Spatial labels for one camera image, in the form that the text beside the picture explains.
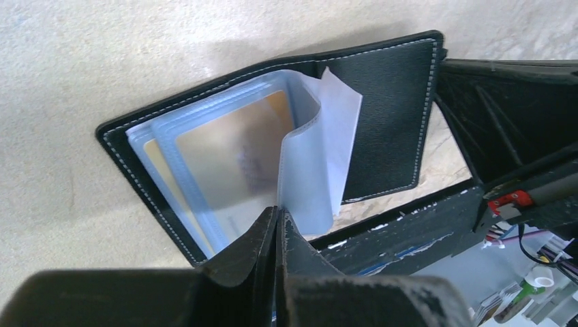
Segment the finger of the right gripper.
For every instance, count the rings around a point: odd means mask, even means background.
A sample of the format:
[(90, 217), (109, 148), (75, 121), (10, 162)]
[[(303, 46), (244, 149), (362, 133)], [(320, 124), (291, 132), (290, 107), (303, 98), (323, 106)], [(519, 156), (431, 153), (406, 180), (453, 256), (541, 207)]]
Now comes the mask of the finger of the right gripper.
[(483, 190), (465, 181), (400, 207), (349, 225), (311, 242), (334, 267), (347, 275), (370, 275), (424, 248), (452, 241), (455, 250), (471, 233)]

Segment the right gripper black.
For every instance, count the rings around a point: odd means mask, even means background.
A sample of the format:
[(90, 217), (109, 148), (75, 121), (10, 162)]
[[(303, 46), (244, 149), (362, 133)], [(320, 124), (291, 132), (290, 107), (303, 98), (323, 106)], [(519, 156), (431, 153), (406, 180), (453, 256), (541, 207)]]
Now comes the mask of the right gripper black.
[(474, 231), (505, 221), (577, 236), (577, 62), (447, 59), (436, 103), (483, 197)]

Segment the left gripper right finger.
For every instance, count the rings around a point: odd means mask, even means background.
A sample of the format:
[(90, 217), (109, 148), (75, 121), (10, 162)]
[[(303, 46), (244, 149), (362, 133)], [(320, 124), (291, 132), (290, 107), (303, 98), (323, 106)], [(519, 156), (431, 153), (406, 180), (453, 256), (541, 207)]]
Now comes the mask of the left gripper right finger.
[(279, 210), (275, 309), (278, 326), (472, 326), (461, 294), (430, 276), (345, 275)]

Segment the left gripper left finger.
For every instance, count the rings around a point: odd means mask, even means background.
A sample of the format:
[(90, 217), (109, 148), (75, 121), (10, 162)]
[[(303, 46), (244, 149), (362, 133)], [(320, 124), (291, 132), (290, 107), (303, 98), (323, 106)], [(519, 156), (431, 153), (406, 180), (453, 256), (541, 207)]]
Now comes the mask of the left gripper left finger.
[(197, 268), (45, 270), (16, 290), (2, 326), (270, 326), (278, 209)]

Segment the white paper slip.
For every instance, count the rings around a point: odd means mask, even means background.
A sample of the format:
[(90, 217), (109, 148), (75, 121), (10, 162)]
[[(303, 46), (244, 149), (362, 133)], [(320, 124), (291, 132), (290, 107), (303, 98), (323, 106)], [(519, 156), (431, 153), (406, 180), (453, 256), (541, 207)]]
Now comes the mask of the white paper slip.
[(321, 77), (319, 100), (331, 213), (338, 215), (346, 187), (363, 96), (326, 67)]

